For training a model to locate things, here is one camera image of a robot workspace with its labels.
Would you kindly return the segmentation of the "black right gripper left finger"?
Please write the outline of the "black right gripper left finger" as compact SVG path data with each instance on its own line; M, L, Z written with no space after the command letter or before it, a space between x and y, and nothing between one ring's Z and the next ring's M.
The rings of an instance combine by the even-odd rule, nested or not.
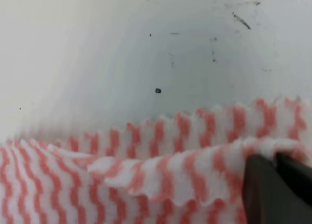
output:
M277 172L277 161L249 156L244 171L243 206L249 224L310 224L312 206L298 197Z

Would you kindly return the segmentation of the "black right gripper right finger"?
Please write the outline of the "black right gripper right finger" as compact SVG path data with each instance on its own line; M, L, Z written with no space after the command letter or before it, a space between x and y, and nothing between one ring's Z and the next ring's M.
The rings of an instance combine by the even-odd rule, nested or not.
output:
M312 169L284 154L277 154L277 172L290 189L312 205Z

